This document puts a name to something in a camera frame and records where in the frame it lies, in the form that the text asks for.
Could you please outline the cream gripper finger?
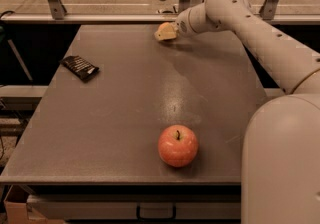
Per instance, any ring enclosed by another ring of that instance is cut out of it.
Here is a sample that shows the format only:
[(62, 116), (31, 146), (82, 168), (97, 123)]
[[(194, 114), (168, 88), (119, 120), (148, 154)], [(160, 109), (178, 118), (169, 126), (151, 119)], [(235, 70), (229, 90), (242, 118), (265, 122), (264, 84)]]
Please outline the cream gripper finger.
[(154, 33), (154, 37), (158, 41), (165, 41), (176, 39), (178, 35), (178, 27), (174, 22), (170, 22), (172, 24), (172, 28), (169, 31), (157, 31)]

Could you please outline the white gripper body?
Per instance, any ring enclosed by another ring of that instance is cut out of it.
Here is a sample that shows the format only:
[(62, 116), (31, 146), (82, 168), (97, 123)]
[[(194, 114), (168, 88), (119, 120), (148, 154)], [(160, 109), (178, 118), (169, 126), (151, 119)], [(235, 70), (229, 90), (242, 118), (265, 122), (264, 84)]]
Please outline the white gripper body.
[(191, 25), (191, 11), (185, 10), (181, 12), (175, 22), (175, 28), (177, 30), (177, 33), (184, 37), (191, 37), (197, 34), (197, 32), (194, 30), (194, 28)]

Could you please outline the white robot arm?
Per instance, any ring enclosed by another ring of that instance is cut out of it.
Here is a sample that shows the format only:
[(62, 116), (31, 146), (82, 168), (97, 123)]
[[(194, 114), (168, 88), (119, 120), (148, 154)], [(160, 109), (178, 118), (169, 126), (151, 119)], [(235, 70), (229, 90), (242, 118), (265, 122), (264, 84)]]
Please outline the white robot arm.
[(253, 115), (242, 149), (241, 224), (320, 224), (318, 52), (255, 16), (247, 0), (204, 0), (159, 41), (233, 32), (282, 90)]

